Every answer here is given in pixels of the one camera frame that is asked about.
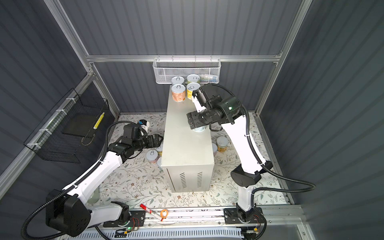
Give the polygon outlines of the silver top can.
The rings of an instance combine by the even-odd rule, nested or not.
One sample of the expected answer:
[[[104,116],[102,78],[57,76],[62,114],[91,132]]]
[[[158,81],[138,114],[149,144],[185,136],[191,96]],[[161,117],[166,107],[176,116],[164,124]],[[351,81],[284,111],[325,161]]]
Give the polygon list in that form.
[[[206,128],[207,128],[207,126],[201,126],[201,127],[198,127],[198,128],[193,129],[193,131],[196,132],[196,133],[201,133],[201,132],[203,132]]]

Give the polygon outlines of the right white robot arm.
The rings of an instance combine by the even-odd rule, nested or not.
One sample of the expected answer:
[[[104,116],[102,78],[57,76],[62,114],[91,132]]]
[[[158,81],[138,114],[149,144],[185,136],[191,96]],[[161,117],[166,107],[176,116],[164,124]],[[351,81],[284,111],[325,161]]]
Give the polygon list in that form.
[[[255,209],[254,191],[262,174],[272,168],[257,148],[250,133],[250,116],[240,100],[231,92],[223,99],[216,93],[218,84],[206,84],[192,90],[192,101],[196,107],[187,114],[192,130],[219,124],[227,133],[240,158],[240,165],[231,171],[231,178],[238,185],[236,216],[242,223],[260,220]]]

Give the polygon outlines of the teal label can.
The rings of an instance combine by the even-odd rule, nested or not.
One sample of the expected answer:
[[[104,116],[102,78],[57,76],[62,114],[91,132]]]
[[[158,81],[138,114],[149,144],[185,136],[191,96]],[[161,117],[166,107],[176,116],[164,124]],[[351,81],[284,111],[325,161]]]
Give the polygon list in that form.
[[[185,83],[185,79],[181,76],[176,76],[171,79],[172,85],[183,85]]]

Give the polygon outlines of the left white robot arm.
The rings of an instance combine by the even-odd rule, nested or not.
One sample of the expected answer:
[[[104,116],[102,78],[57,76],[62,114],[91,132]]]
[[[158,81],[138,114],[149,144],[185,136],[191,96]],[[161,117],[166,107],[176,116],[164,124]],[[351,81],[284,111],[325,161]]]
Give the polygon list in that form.
[[[125,121],[123,135],[108,145],[100,159],[85,173],[61,191],[51,191],[47,197],[46,225],[65,235],[76,237],[89,227],[104,222],[131,222],[129,206],[112,201],[104,207],[87,208],[91,195],[100,184],[127,160],[135,158],[144,149],[160,147],[163,136],[149,135],[147,126]]]

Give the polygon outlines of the green label can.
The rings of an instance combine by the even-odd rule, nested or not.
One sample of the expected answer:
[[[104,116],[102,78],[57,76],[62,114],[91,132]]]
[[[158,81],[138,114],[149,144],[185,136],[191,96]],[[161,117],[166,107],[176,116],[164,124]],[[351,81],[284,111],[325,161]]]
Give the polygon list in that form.
[[[187,76],[187,83],[200,83],[200,76],[196,74],[190,74]]]

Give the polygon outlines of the orange label can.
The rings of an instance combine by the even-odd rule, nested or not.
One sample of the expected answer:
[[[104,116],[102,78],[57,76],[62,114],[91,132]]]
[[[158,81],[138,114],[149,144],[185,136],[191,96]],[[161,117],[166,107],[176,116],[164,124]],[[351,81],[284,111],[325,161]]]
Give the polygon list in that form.
[[[175,84],[171,87],[172,99],[177,102],[183,102],[186,99],[186,87],[182,84]]]

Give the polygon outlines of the pink label can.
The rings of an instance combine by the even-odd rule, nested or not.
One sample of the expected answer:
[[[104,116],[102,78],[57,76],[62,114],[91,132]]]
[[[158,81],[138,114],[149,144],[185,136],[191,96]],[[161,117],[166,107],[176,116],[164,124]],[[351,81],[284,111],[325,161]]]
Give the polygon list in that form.
[[[146,154],[146,159],[151,164],[156,164],[159,158],[159,153],[156,150],[149,150]]]

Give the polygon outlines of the yellow label can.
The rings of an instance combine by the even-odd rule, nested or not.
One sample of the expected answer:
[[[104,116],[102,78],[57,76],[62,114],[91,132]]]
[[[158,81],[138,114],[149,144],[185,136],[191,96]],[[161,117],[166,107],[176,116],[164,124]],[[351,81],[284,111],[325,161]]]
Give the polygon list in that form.
[[[192,100],[193,99],[193,91],[197,90],[200,88],[199,83],[189,83],[186,86],[187,89],[187,97],[188,99]]]

